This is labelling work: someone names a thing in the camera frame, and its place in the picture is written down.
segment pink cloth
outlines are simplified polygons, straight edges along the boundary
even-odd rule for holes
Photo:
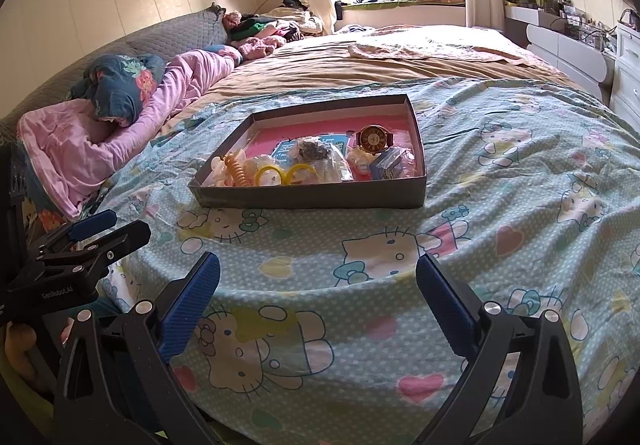
[[[286,43],[287,41],[284,38],[271,35],[263,39],[249,37],[241,41],[235,41],[232,44],[238,48],[245,60],[257,60],[271,55],[277,48],[284,46]]]
[[[284,30],[287,27],[287,21],[285,20],[276,20],[273,22],[269,22],[262,28],[258,33],[255,34],[255,37],[258,39],[263,39],[270,37],[272,35],[277,35],[278,31]]]
[[[140,153],[169,116],[233,68],[232,57],[201,50],[174,57],[138,120],[126,128],[94,120],[93,104],[81,98],[22,115],[17,134],[49,199],[67,219],[76,219],[87,197]]]

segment watch face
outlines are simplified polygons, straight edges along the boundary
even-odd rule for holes
[[[369,125],[360,132],[360,146],[371,154],[377,154],[386,149],[386,132],[382,127]]]

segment hello kitty bedsheet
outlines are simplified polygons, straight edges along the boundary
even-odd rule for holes
[[[187,188],[252,112],[398,92],[424,143],[423,208],[206,209]],[[509,313],[558,311],[585,441],[627,389],[640,363],[640,141],[589,95],[465,78],[288,92],[213,105],[172,135],[110,184],[102,208],[119,224],[144,219],[152,240],[102,286],[126,311],[204,250],[219,256],[220,287],[172,362],[219,422],[264,445],[409,445],[465,367],[415,285],[425,252]],[[504,364],[484,425],[516,361]]]

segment wristwatch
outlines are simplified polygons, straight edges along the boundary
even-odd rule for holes
[[[366,126],[356,133],[356,145],[371,154],[379,154],[393,144],[394,135],[379,125]]]

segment window sill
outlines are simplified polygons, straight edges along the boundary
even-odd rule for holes
[[[336,22],[335,29],[339,30],[347,24],[360,24],[382,28],[397,24],[411,24],[414,26],[433,26],[450,24],[453,26],[466,25],[466,9],[464,5],[429,4],[428,6],[397,6],[395,8],[371,8],[371,5],[389,3],[371,3],[364,8],[347,6],[342,9],[342,20]]]
[[[454,8],[464,8],[465,3],[445,3],[438,1],[423,1],[423,0],[390,0],[379,2],[366,2],[362,4],[351,4],[348,6],[342,6],[343,11],[355,11],[355,10],[387,10],[393,8],[406,8],[407,6],[447,6]]]

